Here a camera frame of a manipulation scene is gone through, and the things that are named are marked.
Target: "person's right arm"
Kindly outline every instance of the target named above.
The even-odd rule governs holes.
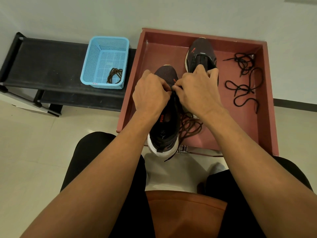
[[[172,88],[180,102],[199,117],[216,138],[265,235],[317,237],[317,196],[239,127],[221,104],[218,69],[207,74],[199,65],[193,74],[184,74]]]

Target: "forearm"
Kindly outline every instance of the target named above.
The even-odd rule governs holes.
[[[316,232],[317,196],[256,144],[220,109],[204,118],[228,167],[267,236]]]
[[[129,192],[153,119],[136,112],[22,237],[107,237]]]

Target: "thigh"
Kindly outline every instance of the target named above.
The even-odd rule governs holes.
[[[306,176],[294,163],[281,157],[273,158],[311,189]],[[228,203],[219,231],[219,237],[236,236],[239,234],[243,236],[265,237],[230,170],[210,175],[207,178],[206,195]]]
[[[104,132],[94,132],[83,137],[75,148],[61,191],[76,178],[115,137],[115,135]],[[155,237],[151,211],[145,195],[145,184],[145,162],[143,157],[140,156],[129,193],[121,208],[110,237],[123,237],[127,234],[129,234],[129,236]]]

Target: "person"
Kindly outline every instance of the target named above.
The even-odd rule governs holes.
[[[207,195],[220,189],[216,198],[228,202],[219,236],[317,237],[317,196],[306,177],[237,125],[222,106],[217,77],[218,69],[198,65],[172,90],[212,132],[229,167],[207,180]],[[80,140],[61,192],[21,237],[154,237],[140,154],[172,90],[146,70],[129,123],[116,137],[95,132]]]

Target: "red tray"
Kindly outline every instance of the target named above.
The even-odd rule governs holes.
[[[228,109],[233,119],[255,142],[268,153],[278,156],[267,43],[263,41],[143,28],[125,93],[117,132],[121,132],[135,112],[132,94],[143,72],[149,69],[154,73],[162,65],[170,64],[175,68],[178,77],[181,78],[183,73],[186,72],[184,61],[188,48],[199,37],[207,38],[215,50],[217,67],[219,68],[219,92],[224,107]],[[234,91],[224,86],[227,80],[231,80],[237,85],[248,84],[248,75],[240,77],[241,70],[235,61],[223,61],[234,57],[234,54],[238,52],[255,53],[256,67],[262,68],[264,72],[264,83],[255,90],[255,94],[248,94],[237,100],[237,103],[242,104],[247,98],[255,97],[260,102],[257,114],[255,113],[255,102],[252,100],[242,107],[236,107],[233,104]],[[260,82],[259,75],[259,72],[255,72],[252,78],[256,83]],[[219,150],[215,138],[205,126],[198,135],[185,139],[183,145]]]

